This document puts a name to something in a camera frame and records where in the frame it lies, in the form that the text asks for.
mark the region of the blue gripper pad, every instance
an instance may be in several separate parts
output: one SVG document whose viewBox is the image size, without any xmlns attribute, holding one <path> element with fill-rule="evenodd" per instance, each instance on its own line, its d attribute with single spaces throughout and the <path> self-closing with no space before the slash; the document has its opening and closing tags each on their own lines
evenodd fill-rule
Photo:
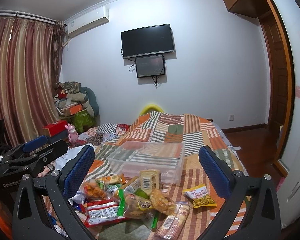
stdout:
<svg viewBox="0 0 300 240">
<path fill-rule="evenodd" d="M 24 147 L 22 148 L 22 151 L 24 153 L 30 153 L 36 149 L 38 149 L 39 147 L 45 145 L 48 143 L 48 138 L 44 135 L 36 138 L 36 139 L 33 139 L 32 141 L 30 142 L 27 142 Z"/>
<path fill-rule="evenodd" d="M 66 199 L 73 197 L 77 193 L 94 161 L 94 150 L 91 146 L 85 146 L 82 150 L 84 150 L 84 153 L 64 180 L 64 190 L 62 194 Z"/>
<path fill-rule="evenodd" d="M 210 153 L 205 146 L 201 147 L 199 150 L 199 162 L 210 179 L 218 196 L 228 199 L 231 195 L 230 181 L 211 154 L 215 153 L 212 151 Z"/>
</svg>

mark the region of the curtain rod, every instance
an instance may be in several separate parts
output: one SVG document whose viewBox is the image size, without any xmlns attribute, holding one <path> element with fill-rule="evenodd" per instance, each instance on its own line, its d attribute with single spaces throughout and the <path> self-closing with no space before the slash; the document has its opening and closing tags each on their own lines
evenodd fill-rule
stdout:
<svg viewBox="0 0 300 240">
<path fill-rule="evenodd" d="M 46 17 L 42 17 L 42 16 L 39 16 L 39 15 L 25 13 L 25 12 L 11 11 L 11 10 L 0 10 L 0 16 L 20 17 L 20 18 L 40 21 L 40 22 L 43 22 L 43 23 L 49 23 L 49 24 L 52 24 L 52 25 L 54 25 L 55 22 L 56 22 L 56 20 L 46 18 Z"/>
</svg>

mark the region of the yellow snack bag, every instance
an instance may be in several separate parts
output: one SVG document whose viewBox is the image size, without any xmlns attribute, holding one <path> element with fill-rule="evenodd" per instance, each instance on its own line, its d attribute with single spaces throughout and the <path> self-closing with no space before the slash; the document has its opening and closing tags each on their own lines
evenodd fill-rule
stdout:
<svg viewBox="0 0 300 240">
<path fill-rule="evenodd" d="M 205 184 L 184 189 L 183 192 L 186 194 L 186 196 L 193 199 L 193 208 L 217 206 L 216 202 L 209 196 Z"/>
</svg>

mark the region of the black tv screen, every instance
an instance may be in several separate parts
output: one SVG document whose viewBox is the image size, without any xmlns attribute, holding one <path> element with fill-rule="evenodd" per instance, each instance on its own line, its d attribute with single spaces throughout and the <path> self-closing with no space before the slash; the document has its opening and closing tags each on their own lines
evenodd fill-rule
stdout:
<svg viewBox="0 0 300 240">
<path fill-rule="evenodd" d="M 123 58 L 174 52 L 170 24 L 121 33 Z"/>
</svg>

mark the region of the patchwork bedspread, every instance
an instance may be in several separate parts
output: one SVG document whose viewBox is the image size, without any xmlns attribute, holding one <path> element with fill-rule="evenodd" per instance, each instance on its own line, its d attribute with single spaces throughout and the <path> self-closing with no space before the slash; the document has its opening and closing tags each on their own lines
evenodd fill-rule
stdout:
<svg viewBox="0 0 300 240">
<path fill-rule="evenodd" d="M 174 184 L 166 185 L 167 194 L 175 201 L 189 201 L 184 196 L 182 190 L 204 183 L 218 206 L 216 208 L 200 207 L 192 209 L 179 236 L 179 239 L 182 240 L 197 239 L 207 228 L 224 203 L 224 199 L 217 196 L 199 163 L 199 149 L 204 145 L 208 145 L 214 150 L 216 155 L 226 161 L 233 170 L 244 170 L 239 160 L 221 139 L 216 127 L 208 120 L 191 114 L 172 115 L 151 112 L 140 116 L 121 137 L 112 138 L 97 147 L 95 150 L 95 162 L 91 166 L 85 181 L 111 174 L 111 168 L 106 158 L 126 141 L 185 142 L 186 157 L 181 184 L 180 186 Z M 237 230 L 245 211 L 246 205 L 245 202 L 243 202 L 240 212 L 230 228 L 228 235 Z M 162 224 L 163 219 L 164 216 L 161 216 L 158 226 Z M 154 233 L 138 220 L 129 220 L 116 225 L 103 227 L 97 226 L 90 228 L 90 231 L 97 239 L 102 240 L 118 239 L 119 237 L 121 239 L 136 240 L 156 239 Z"/>
</svg>

